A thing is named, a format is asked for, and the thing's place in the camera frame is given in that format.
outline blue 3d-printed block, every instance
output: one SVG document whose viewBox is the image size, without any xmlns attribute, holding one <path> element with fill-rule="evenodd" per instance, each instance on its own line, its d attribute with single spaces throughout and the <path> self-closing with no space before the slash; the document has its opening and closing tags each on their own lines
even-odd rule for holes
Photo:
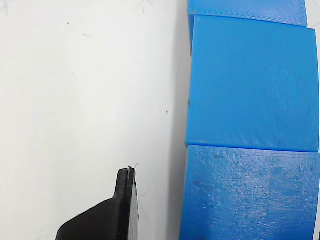
<svg viewBox="0 0 320 240">
<path fill-rule="evenodd" d="M 318 153 L 189 146 L 180 240 L 312 240 Z"/>
<path fill-rule="evenodd" d="M 318 152 L 315 30 L 197 16 L 187 145 Z"/>
</svg>

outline blue plastic cube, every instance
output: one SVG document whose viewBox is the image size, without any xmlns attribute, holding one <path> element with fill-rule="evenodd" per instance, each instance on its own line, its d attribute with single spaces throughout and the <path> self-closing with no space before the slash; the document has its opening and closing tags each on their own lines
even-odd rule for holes
<svg viewBox="0 0 320 240">
<path fill-rule="evenodd" d="M 189 146 L 180 240 L 312 240 L 318 153 Z"/>
<path fill-rule="evenodd" d="M 319 149 L 315 30 L 197 16 L 186 144 Z"/>
</svg>

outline white surface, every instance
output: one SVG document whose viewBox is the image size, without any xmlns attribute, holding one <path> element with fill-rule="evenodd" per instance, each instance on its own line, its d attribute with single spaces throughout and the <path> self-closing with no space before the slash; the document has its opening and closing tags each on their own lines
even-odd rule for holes
<svg viewBox="0 0 320 240">
<path fill-rule="evenodd" d="M 307 2 L 308 20 L 320 31 L 317 5 Z M 118 169 L 136 164 L 139 240 L 178 239 L 186 8 L 0 0 L 1 240 L 54 240 L 63 223 L 113 196 Z"/>
</svg>

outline scratch mark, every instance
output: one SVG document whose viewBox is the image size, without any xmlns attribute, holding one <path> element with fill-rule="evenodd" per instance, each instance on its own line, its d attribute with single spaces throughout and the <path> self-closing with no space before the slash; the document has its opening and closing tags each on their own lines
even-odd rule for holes
<svg viewBox="0 0 320 240">
<path fill-rule="evenodd" d="M 319 22 L 318 24 L 312 26 L 311 28 L 315 28 L 315 27 L 317 27 L 317 26 L 319 26 L 319 25 L 320 25 L 320 22 Z"/>
<path fill-rule="evenodd" d="M 320 9 L 320 5 L 316 2 L 316 0 L 312 0 L 314 3 L 315 3 L 315 5 L 318 7 L 318 9 Z"/>
<path fill-rule="evenodd" d="M 149 193 L 149 190 L 146 191 L 146 193 L 142 194 L 141 196 L 139 196 L 139 198 L 142 198 L 143 196 L 147 195 Z"/>
<path fill-rule="evenodd" d="M 5 14 L 8 16 L 8 3 L 6 0 L 2 0 L 3 2 L 3 6 L 2 8 L 0 9 L 0 13 L 2 12 L 2 10 L 5 10 Z"/>
<path fill-rule="evenodd" d="M 147 1 L 151 6 L 152 6 L 152 2 L 150 0 L 142 0 L 137 7 L 139 7 L 141 4 L 143 4 L 145 1 Z"/>
</svg>

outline black object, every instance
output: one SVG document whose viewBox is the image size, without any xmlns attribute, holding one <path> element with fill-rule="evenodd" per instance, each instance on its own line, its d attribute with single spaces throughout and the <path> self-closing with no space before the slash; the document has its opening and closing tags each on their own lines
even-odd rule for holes
<svg viewBox="0 0 320 240">
<path fill-rule="evenodd" d="M 138 240 L 136 171 L 121 169 L 115 194 L 65 223 L 56 240 Z"/>
</svg>

